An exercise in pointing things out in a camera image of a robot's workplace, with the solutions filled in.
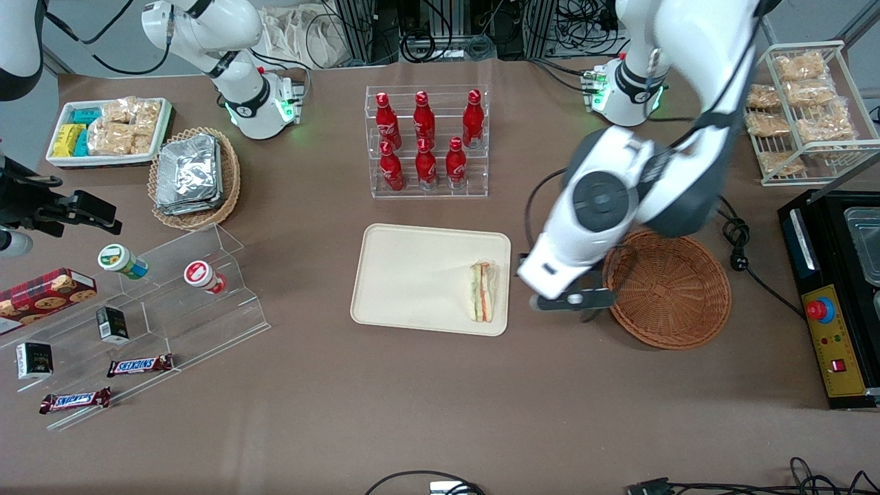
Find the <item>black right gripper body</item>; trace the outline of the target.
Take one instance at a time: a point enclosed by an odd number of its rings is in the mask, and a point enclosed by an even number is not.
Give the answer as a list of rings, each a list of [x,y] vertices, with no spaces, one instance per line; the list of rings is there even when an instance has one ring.
[[[63,185],[63,180],[40,175],[6,156],[2,157],[1,173],[1,226],[62,237],[64,225],[53,219],[42,219],[40,212],[44,208],[52,209],[63,198],[53,191]]]

